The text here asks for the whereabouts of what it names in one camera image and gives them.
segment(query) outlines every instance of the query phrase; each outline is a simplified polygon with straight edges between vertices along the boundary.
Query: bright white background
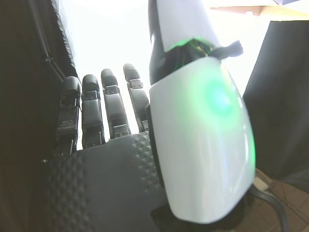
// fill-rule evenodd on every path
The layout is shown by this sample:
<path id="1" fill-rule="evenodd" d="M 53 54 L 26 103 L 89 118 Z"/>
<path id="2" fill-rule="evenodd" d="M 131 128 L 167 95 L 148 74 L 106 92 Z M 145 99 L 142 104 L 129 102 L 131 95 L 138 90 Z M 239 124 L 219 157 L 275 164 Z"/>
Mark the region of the bright white background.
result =
<path id="1" fill-rule="evenodd" d="M 152 51 L 148 30 L 148 0 L 57 0 L 76 71 L 80 78 L 103 69 L 113 70 L 132 133 L 138 128 L 122 67 L 132 63 L 148 92 Z M 244 54 L 224 61 L 241 95 L 254 68 L 269 21 L 250 15 L 211 10 L 213 27 L 223 46 L 240 40 Z M 104 101 L 105 138 L 109 138 Z"/>

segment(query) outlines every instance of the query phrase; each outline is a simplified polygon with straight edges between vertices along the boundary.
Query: tiled floor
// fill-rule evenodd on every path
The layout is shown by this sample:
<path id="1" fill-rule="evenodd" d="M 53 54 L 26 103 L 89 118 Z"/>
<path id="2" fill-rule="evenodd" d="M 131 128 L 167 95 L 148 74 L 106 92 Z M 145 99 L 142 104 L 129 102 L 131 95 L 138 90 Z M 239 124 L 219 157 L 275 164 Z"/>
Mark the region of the tiled floor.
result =
<path id="1" fill-rule="evenodd" d="M 309 232 L 309 194 L 290 185 L 273 181 L 261 172 L 257 175 L 269 185 L 268 191 L 282 202 L 289 218 L 291 232 Z M 236 232 L 280 232 L 274 209 L 266 202 L 255 200 L 248 216 L 236 228 Z"/>

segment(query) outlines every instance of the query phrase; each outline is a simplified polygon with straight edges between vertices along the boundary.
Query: dark fabric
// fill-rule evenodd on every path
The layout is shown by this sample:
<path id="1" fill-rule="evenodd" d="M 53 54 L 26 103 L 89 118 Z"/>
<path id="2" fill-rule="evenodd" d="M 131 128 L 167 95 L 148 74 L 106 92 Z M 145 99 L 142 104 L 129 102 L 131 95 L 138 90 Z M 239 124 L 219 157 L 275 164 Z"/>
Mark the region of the dark fabric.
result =
<path id="1" fill-rule="evenodd" d="M 271 22 L 243 95 L 257 167 L 309 193 L 309 22 Z"/>
<path id="2" fill-rule="evenodd" d="M 37 0 L 51 54 L 66 76 L 76 75 L 49 0 Z M 28 231 L 35 167 L 54 142 L 61 84 L 43 52 L 26 0 L 0 2 L 0 231 Z"/>

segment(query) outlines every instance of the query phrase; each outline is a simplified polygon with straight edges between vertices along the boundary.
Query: diamond pattern texture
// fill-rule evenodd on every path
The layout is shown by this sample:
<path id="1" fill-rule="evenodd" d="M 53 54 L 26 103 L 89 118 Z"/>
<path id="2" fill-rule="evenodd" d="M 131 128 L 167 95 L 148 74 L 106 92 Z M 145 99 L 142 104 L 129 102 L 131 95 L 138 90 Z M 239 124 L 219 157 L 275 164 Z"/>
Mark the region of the diamond pattern texture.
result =
<path id="1" fill-rule="evenodd" d="M 94 232 L 87 211 L 83 156 L 74 153 L 50 162 L 47 205 L 51 232 Z"/>
<path id="2" fill-rule="evenodd" d="M 137 150 L 136 162 L 140 170 L 140 179 L 143 182 L 145 192 L 150 192 L 160 187 L 159 177 L 156 171 L 154 158 L 151 152 L 148 134 L 141 133 L 134 136 L 133 147 Z"/>

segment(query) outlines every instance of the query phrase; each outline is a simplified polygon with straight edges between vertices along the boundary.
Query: textured black surface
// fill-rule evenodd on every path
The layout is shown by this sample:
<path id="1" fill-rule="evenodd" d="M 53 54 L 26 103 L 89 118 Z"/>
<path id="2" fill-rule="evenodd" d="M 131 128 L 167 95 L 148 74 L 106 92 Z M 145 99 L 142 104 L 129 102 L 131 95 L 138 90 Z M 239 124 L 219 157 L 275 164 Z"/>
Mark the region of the textured black surface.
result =
<path id="1" fill-rule="evenodd" d="M 167 203 L 147 132 L 44 164 L 48 232 L 156 232 L 151 211 Z"/>

